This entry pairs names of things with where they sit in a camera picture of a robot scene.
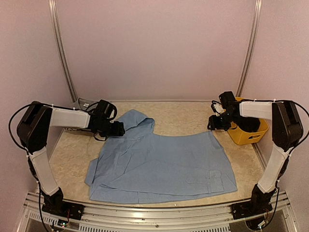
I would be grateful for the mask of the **grey denim shirt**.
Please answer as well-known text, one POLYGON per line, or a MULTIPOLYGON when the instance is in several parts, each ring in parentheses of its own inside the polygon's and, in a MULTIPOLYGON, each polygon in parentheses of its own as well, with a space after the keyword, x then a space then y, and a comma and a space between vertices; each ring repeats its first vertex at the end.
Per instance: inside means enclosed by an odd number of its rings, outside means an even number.
POLYGON ((95 101, 78 98, 78 100, 73 103, 73 107, 65 109, 64 120, 61 120, 65 126, 62 127, 68 131, 91 131, 89 128, 89 111, 93 103, 95 103, 95 101))

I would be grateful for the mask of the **yellow plastic basket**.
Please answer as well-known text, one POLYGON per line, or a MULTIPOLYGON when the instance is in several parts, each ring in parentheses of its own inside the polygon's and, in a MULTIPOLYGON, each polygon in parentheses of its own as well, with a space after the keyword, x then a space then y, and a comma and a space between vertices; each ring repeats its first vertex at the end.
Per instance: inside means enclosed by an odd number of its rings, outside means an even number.
POLYGON ((257 132, 248 133, 242 131, 234 120, 231 121, 231 128, 227 132, 237 145, 248 145, 259 142, 269 129, 266 120, 271 120, 270 102, 247 101, 245 106, 249 107, 249 109, 245 109, 246 114, 255 115, 255 118, 260 120, 260 127, 257 132))

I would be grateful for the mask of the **light blue long sleeve shirt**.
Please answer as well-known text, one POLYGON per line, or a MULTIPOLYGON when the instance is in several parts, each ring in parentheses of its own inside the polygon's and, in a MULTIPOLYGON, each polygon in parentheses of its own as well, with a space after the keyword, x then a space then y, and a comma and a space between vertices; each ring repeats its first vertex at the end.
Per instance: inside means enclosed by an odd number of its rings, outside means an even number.
POLYGON ((231 163, 212 132, 158 135, 155 120, 136 110, 119 120, 124 136, 109 138, 89 164, 90 200, 164 203, 237 191, 231 163))

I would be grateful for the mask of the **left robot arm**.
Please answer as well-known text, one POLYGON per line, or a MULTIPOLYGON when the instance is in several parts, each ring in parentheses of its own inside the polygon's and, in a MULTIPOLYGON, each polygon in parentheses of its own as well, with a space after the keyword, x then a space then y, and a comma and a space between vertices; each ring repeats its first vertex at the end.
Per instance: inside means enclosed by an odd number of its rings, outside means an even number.
POLYGON ((81 220, 84 205, 67 202, 58 186, 47 156, 47 139, 51 127, 77 129, 99 135, 104 141, 109 137, 125 134, 124 124, 115 121, 117 108, 112 103, 100 100, 85 110, 53 106, 34 101, 24 106, 26 112, 17 125, 20 140, 17 145, 26 151, 32 175, 44 198, 40 210, 67 219, 81 220))

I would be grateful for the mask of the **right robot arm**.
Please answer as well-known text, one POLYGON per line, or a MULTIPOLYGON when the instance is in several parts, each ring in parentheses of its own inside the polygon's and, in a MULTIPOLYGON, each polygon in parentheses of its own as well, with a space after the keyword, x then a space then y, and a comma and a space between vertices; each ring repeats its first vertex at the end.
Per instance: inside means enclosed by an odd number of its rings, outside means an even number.
POLYGON ((272 151, 264 173, 251 193, 250 200, 231 205, 234 219, 247 218, 275 211, 271 198, 279 193, 278 183, 285 173, 293 151, 308 137, 304 133, 298 113, 300 104, 292 100, 237 100, 233 92, 226 91, 219 101, 212 100, 214 115, 207 128, 225 130, 233 139, 264 134, 263 119, 271 121, 272 151))

